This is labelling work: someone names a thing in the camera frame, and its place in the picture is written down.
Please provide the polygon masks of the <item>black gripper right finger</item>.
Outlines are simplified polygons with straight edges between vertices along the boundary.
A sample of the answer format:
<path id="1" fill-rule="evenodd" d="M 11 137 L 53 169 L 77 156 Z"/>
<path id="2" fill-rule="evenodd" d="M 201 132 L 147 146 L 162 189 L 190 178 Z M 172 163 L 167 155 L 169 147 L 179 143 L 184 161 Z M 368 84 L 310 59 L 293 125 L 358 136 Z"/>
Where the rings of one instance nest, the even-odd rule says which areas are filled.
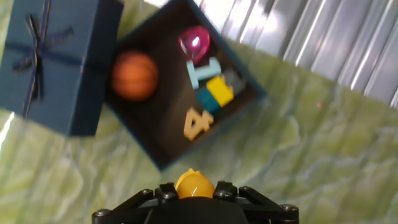
<path id="1" fill-rule="evenodd" d="M 299 224 L 299 208 L 278 204 L 252 187 L 237 188 L 231 182 L 219 181 L 213 198 L 231 202 L 243 210 L 245 218 L 254 223 Z"/>

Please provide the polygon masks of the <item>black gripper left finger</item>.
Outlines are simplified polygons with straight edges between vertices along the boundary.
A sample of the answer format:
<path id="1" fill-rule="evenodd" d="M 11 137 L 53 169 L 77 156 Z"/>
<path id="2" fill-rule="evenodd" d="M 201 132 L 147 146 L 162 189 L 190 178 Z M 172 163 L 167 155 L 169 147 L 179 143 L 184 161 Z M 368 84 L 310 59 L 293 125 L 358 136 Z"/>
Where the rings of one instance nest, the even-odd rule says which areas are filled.
<path id="1" fill-rule="evenodd" d="M 92 214 L 92 224 L 144 223 L 149 212 L 159 205 L 178 200 L 173 182 L 160 184 L 155 190 L 144 189 L 113 210 L 102 208 Z"/>

